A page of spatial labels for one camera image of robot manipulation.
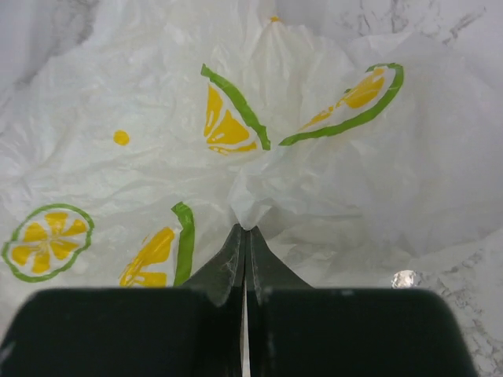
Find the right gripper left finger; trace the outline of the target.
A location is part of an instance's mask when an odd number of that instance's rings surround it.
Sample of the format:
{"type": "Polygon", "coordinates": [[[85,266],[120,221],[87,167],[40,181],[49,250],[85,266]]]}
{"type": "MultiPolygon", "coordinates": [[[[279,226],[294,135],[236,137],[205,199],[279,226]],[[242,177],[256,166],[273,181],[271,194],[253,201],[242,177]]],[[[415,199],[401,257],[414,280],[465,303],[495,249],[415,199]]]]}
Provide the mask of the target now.
{"type": "Polygon", "coordinates": [[[58,288],[20,307],[4,376],[239,376],[244,230],[179,287],[58,288]]]}

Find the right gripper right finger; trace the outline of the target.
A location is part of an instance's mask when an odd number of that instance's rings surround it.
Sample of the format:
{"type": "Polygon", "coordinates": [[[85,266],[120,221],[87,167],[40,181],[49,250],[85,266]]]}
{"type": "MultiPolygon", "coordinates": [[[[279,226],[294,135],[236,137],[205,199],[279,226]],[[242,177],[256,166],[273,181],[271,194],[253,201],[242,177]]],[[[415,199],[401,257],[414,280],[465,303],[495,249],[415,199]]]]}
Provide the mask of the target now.
{"type": "Polygon", "coordinates": [[[423,289],[314,288],[246,234],[253,376],[474,376],[448,305],[423,289]]]}

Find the white lemon-print plastic bag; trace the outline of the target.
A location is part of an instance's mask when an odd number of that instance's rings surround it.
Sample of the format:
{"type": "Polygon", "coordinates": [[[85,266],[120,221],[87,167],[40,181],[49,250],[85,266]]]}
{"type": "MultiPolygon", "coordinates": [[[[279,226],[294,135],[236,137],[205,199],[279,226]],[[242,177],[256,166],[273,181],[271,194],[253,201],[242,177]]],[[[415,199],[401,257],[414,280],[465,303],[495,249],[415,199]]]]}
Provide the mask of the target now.
{"type": "Polygon", "coordinates": [[[103,1],[1,97],[1,316],[173,287],[232,225],[316,287],[502,306],[502,91],[414,33],[338,41],[272,1],[103,1]]]}

